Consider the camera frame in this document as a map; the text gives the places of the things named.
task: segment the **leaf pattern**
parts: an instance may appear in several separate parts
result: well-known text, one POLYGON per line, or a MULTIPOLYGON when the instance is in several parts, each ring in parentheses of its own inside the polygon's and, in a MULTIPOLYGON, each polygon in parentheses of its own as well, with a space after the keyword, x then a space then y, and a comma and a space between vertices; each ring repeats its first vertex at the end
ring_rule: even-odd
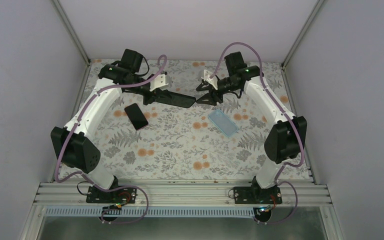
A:
MULTIPOLYGON (((82 103, 95 87, 98 73, 114 59, 92 61, 82 103)), ((148 60, 151 73, 158 70, 156 60, 148 60)), ((165 71, 172 78, 169 91, 195 96, 205 92, 195 91, 199 84, 198 74, 203 69, 210 71, 216 61, 169 60, 165 71)), ((278 63, 263 63, 264 76, 274 93, 287 96, 281 67, 278 63)), ((142 64, 140 72, 146 72, 142 64)), ((227 77, 224 62, 217 75, 227 77)), ((251 180, 269 161, 263 144, 270 129, 255 102, 246 94, 237 99, 233 94, 223 96, 224 102, 217 106, 194 104, 186 109, 160 103, 143 105, 143 97, 123 93, 110 106, 97 127, 91 141, 101 152, 100 161, 116 177, 124 179, 167 180, 251 180), (124 108, 138 103, 149 125, 136 131, 124 113, 124 108), (208 119, 208 115, 221 109, 239 128, 231 137, 226 137, 208 119)), ((63 166, 61 176, 74 170, 63 166)), ((300 168, 286 167, 280 179, 308 179, 305 164, 300 168)))

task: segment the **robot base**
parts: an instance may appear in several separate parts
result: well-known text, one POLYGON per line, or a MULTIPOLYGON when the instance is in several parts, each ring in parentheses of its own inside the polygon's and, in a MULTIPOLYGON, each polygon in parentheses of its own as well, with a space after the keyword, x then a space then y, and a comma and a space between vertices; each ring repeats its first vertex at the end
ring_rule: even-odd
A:
POLYGON ((276 204, 282 203, 281 189, 274 185, 270 188, 261 188, 256 177, 252 179, 251 186, 235 186, 233 188, 235 204, 276 204))
MULTIPOLYGON (((109 189, 115 189, 119 187, 119 180, 114 177, 114 182, 109 189)), ((134 204, 136 200, 137 189, 126 187, 117 191, 104 192, 97 189, 94 186, 90 186, 86 197, 86 203, 88 204, 134 204), (125 193, 130 194, 130 200, 127 201, 125 193)))

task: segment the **phone screen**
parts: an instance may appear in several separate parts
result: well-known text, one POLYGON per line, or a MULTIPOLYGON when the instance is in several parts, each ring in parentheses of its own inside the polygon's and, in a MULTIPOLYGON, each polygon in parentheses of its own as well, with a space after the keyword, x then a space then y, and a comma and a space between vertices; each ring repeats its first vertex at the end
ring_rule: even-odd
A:
POLYGON ((148 125, 147 118, 142 113, 139 106, 135 103, 124 108, 128 119, 133 124, 134 129, 139 130, 148 125))

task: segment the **blue rectangular object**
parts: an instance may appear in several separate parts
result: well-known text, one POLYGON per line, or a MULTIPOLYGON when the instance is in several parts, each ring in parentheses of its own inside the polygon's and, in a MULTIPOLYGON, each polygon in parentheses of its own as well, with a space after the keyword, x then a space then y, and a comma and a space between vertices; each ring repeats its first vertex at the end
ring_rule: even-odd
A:
POLYGON ((227 137, 232 136, 239 129, 236 124, 220 109, 217 109, 208 115, 208 118, 217 126, 227 137))

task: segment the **white wall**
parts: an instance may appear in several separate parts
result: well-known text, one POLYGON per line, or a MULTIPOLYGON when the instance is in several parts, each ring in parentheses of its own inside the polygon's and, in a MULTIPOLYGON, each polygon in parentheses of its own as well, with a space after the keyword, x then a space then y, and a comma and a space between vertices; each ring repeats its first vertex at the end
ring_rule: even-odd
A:
POLYGON ((346 238, 384 239, 384 1, 328 0, 287 76, 346 238))
POLYGON ((84 71, 51 1, 0 0, 0 240, 20 237, 84 71))
POLYGON ((118 59, 129 48, 149 59, 218 60, 228 44, 246 42, 265 62, 282 62, 317 0, 60 2, 91 58, 118 59))

